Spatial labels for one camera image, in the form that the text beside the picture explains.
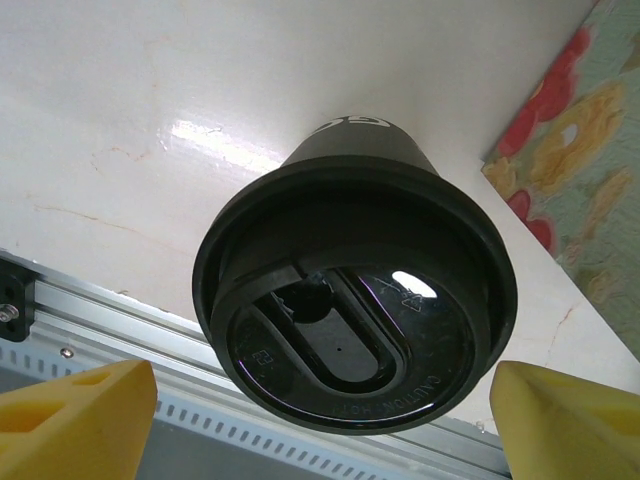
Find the black plastic cup lid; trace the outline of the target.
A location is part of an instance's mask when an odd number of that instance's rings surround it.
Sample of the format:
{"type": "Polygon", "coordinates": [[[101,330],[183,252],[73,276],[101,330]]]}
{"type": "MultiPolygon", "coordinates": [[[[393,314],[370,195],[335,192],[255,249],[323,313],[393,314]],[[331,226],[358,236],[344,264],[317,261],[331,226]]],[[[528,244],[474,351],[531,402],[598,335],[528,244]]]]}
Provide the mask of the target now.
{"type": "Polygon", "coordinates": [[[193,269],[223,370],[293,424],[414,428],[459,405],[515,325],[505,244],[466,194],[391,160],[288,165],[220,211],[193,269]]]}

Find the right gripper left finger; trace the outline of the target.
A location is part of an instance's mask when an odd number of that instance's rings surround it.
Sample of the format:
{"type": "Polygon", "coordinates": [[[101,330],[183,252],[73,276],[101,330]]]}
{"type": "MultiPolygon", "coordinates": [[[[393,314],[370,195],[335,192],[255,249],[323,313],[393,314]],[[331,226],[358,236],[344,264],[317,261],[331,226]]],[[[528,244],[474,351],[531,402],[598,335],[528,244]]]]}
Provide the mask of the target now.
{"type": "Polygon", "coordinates": [[[0,480],[135,480],[156,403],[146,360],[0,394],[0,480]]]}

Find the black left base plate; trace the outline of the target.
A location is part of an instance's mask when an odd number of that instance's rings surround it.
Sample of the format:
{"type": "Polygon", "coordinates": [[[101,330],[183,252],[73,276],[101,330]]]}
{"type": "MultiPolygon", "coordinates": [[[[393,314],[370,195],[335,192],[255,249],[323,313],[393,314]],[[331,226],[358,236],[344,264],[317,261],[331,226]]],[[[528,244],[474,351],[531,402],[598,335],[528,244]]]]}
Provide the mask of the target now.
{"type": "Polygon", "coordinates": [[[31,270],[0,259],[0,338],[25,341],[35,320],[35,281],[31,270]]]}

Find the floral paper bag white handles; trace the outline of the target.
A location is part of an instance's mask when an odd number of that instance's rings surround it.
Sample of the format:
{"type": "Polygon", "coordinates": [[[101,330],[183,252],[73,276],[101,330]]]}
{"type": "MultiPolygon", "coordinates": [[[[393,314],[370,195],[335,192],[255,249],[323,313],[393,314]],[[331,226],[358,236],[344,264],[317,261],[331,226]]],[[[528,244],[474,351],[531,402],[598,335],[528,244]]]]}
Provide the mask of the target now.
{"type": "Polygon", "coordinates": [[[593,0],[482,172],[640,360],[640,0],[593,0]]]}

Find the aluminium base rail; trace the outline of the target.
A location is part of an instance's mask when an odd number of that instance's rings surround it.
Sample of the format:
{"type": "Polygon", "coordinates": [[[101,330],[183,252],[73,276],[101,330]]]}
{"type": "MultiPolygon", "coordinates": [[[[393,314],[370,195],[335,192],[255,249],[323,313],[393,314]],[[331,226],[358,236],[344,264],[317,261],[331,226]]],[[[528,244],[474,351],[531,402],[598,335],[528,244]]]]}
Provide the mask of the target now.
{"type": "MultiPolygon", "coordinates": [[[[0,338],[0,391],[122,360],[151,362],[151,355],[163,355],[210,372],[240,393],[194,323],[1,249],[0,259],[36,275],[30,335],[19,343],[0,338]]],[[[258,480],[319,475],[244,453],[155,417],[140,474],[167,479],[171,473],[182,478],[247,475],[258,480]]]]}

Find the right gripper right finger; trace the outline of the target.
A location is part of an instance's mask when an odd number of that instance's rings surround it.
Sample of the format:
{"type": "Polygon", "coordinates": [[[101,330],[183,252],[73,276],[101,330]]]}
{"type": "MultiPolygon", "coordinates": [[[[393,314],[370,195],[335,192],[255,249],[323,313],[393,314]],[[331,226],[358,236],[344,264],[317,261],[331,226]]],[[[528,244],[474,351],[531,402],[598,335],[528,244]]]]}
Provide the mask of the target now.
{"type": "Polygon", "coordinates": [[[502,361],[492,414],[513,480],[640,480],[640,395],[502,361]]]}

